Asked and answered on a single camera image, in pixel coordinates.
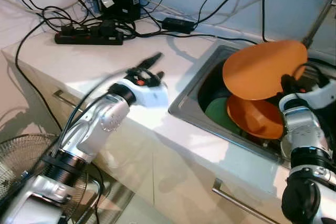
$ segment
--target kitchen sink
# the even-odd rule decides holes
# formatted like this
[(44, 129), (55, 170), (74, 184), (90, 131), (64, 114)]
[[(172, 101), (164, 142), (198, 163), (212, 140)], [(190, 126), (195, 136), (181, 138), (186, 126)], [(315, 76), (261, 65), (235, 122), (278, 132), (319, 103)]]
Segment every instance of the kitchen sink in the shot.
[[(238, 49), (232, 47), (219, 46), (182, 93), (175, 99), (169, 108), (169, 112), (177, 118), (215, 134), (259, 156), (272, 159), (287, 166), (288, 162), (285, 162), (281, 154), (280, 140), (257, 138), (242, 130), (233, 131), (232, 126), (225, 124), (219, 125), (205, 114), (206, 109), (212, 101), (218, 98), (227, 98), (231, 95), (230, 91), (224, 85), (222, 68), (225, 60), (237, 50)], [(314, 72), (306, 68), (299, 82), (301, 82), (305, 88), (310, 89), (316, 84), (315, 79), (316, 76)], [(278, 99), (275, 97), (267, 99), (267, 101), (276, 106), (278, 105)]]

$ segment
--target fan grille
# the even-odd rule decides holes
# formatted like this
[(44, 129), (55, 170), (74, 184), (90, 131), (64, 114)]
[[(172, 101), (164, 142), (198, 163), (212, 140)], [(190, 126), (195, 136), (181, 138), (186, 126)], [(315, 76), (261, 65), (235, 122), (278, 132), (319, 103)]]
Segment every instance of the fan grille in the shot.
[[(11, 185), (19, 181), (25, 171), (32, 168), (56, 137), (53, 134), (26, 134), (0, 144), (0, 200), (7, 195)], [(75, 183), (76, 192), (72, 199), (62, 205), (67, 217), (76, 211), (86, 190), (86, 184), (87, 174), (83, 173)]]

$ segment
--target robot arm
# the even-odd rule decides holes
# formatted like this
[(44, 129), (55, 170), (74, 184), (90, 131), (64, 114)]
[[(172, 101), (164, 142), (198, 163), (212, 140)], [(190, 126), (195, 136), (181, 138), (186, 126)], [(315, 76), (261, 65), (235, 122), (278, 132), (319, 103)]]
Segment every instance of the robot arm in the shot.
[(36, 210), (37, 220), (45, 216), (48, 221), (44, 223), (60, 223), (62, 210), (59, 206), (71, 198), (81, 171), (103, 148), (110, 134), (129, 113), (130, 106), (168, 105), (167, 88), (161, 82), (163, 73), (152, 74), (148, 71), (160, 57), (161, 53), (156, 54), (130, 69), (126, 77), (113, 84), (93, 105), (89, 105), (86, 113), (67, 131), (55, 157), (43, 157), (49, 164), (47, 172), (26, 182), (3, 215), (1, 223), (35, 223), (27, 217), (28, 214), (34, 216), (29, 209)]
[(314, 113), (334, 102), (335, 97), (336, 82), (330, 80), (323, 88), (297, 96), (289, 94), (279, 103), (291, 143), (291, 171), (281, 207), (294, 224), (336, 223), (333, 150)]

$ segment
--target cabinet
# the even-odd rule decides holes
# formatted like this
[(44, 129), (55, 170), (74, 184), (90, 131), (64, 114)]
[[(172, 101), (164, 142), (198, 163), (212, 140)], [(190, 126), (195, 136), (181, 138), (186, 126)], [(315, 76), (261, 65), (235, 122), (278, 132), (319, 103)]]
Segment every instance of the cabinet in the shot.
[[(53, 94), (60, 90), (51, 79), (28, 66), (22, 66), (24, 73), (39, 89), (48, 102), (50, 109), (64, 126), (72, 108), (55, 98)], [(77, 104), (79, 99), (64, 92), (62, 97)], [(106, 146), (98, 154), (95, 163), (110, 176), (141, 196), (153, 205), (152, 142), (151, 131), (125, 119), (121, 126), (111, 133)]]
[[(175, 223), (266, 223), (212, 192), (216, 176), (210, 170), (160, 141), (154, 150), (154, 204)], [(283, 216), (267, 216), (288, 223)]]

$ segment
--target orange bowl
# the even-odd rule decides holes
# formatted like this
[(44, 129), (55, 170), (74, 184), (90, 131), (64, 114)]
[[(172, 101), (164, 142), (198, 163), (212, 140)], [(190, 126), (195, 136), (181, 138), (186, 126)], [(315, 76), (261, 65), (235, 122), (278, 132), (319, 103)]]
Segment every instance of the orange bowl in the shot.
[[(281, 77), (293, 75), (307, 62), (305, 46), (295, 40), (268, 42), (244, 48), (224, 63), (223, 79), (232, 94), (245, 100), (263, 100), (282, 92)], [(298, 79), (305, 68), (296, 74)]]
[(235, 95), (231, 95), (226, 104), (229, 117), (247, 133), (266, 139), (282, 136), (281, 115), (273, 104), (263, 100), (243, 100)]

